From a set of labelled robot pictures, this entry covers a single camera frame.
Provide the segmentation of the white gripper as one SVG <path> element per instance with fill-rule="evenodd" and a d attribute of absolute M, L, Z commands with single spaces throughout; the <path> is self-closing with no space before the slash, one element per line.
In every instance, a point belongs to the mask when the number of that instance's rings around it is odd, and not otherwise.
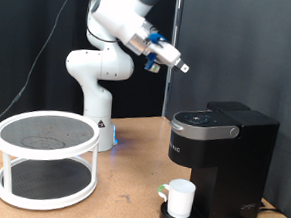
<path fill-rule="evenodd" d="M 174 67 L 175 70 L 180 70 L 183 73 L 188 72 L 190 67 L 180 58 L 179 50 L 170 45 L 170 43 L 165 41 L 158 44 L 151 43 L 148 49 L 150 53 L 154 54 L 154 61 L 156 63 Z"/>

